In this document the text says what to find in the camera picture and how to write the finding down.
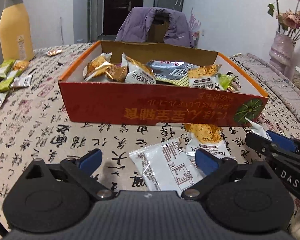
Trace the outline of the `pumpkin seed crisp packet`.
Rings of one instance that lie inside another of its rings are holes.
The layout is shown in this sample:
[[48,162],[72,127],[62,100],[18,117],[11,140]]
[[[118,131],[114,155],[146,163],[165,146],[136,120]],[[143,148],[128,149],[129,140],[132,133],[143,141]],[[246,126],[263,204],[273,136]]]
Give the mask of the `pumpkin seed crisp packet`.
[[208,124],[185,124],[184,126],[189,139],[185,145],[185,152],[194,167],[198,168],[195,155],[200,148],[218,159],[227,157],[236,160],[226,148],[220,127]]

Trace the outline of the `white nutrition label packet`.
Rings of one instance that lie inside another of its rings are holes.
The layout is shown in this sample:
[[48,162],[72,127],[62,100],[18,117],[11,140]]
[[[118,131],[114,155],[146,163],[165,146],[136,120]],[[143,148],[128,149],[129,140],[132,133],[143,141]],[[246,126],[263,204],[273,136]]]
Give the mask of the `white nutrition label packet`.
[[181,195],[205,177],[178,138],[135,150],[129,157],[150,191],[175,191]]

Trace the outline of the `silver yellow long snack bag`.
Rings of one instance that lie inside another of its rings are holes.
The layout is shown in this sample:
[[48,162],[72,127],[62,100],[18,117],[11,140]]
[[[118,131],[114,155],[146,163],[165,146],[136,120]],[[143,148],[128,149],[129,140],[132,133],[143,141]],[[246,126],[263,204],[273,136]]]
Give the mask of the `silver yellow long snack bag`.
[[181,87],[189,86],[188,72],[199,67],[187,62],[155,60],[147,62],[146,66],[153,70],[157,83]]

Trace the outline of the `oat crisp packet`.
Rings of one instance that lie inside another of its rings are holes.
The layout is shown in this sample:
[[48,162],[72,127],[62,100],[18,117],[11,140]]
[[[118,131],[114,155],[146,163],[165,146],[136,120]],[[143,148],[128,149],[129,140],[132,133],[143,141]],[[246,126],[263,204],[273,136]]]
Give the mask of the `oat crisp packet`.
[[125,53],[122,54],[121,66],[127,67],[128,70],[125,83],[145,85],[156,84],[153,69],[127,56]]

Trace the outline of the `orange cardboard box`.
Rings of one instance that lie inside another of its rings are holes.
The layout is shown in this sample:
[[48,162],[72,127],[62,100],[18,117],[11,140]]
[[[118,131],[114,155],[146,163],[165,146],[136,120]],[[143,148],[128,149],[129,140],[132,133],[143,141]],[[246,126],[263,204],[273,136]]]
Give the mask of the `orange cardboard box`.
[[[102,53],[117,64],[122,54],[146,63],[181,61],[198,66],[220,64],[235,74],[237,92],[174,85],[85,82],[83,70]],[[73,122],[156,125],[161,122],[243,126],[256,120],[269,100],[268,93],[241,67],[216,51],[164,43],[98,41],[88,48],[58,80],[67,114]]]

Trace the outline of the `pink ceramic vase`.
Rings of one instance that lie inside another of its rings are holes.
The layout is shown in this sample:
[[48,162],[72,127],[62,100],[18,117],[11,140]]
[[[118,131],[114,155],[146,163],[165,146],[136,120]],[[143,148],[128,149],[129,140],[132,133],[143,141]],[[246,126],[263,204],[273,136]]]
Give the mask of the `pink ceramic vase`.
[[290,81],[292,81],[295,73],[295,65],[293,64],[294,48],[295,42],[289,36],[277,31],[269,51],[269,63]]

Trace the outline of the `dried pink roses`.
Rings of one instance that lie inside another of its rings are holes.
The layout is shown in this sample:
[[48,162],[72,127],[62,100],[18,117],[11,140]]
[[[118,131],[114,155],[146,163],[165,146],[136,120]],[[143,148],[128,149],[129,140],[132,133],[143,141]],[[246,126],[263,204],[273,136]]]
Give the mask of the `dried pink roses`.
[[279,0],[268,4],[268,15],[275,16],[277,19],[279,34],[286,35],[292,40],[294,44],[300,40],[300,0],[296,0],[296,7],[294,10],[288,9],[281,11],[279,7]]

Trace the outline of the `green packet near tangerines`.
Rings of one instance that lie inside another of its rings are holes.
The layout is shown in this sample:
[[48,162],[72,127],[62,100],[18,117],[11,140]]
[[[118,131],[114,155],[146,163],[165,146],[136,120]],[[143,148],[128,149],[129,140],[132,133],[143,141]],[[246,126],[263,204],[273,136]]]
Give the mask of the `green packet near tangerines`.
[[0,80],[4,79],[10,69],[13,67],[15,60],[6,60],[0,65]]

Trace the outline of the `purple jacket on chair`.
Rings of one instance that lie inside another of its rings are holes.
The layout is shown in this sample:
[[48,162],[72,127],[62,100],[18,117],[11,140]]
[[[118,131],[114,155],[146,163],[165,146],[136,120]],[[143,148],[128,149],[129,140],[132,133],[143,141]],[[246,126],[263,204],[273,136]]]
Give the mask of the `purple jacket on chair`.
[[185,14],[159,7],[134,7],[121,25],[115,40],[194,47]]

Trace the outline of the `yellow thermos bottle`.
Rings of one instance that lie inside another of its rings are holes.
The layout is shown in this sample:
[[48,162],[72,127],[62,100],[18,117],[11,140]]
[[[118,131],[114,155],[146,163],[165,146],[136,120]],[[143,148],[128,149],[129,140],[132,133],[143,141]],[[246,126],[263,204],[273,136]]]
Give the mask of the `yellow thermos bottle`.
[[34,58],[30,19],[23,0],[4,0],[0,44],[4,60],[30,61]]

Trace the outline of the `wooden chair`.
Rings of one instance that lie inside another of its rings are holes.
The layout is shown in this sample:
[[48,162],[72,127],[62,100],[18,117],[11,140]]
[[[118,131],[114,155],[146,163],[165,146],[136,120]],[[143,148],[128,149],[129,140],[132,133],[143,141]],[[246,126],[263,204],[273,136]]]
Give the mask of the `wooden chair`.
[[164,43],[164,37],[169,25],[168,18],[155,17],[147,34],[147,42]]

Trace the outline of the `dark entrance door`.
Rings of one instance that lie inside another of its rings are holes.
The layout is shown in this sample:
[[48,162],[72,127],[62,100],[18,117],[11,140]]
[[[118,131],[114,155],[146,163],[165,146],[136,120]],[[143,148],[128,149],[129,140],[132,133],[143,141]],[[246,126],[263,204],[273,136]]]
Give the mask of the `dark entrance door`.
[[143,0],[104,0],[103,35],[116,35],[134,7],[142,7]]

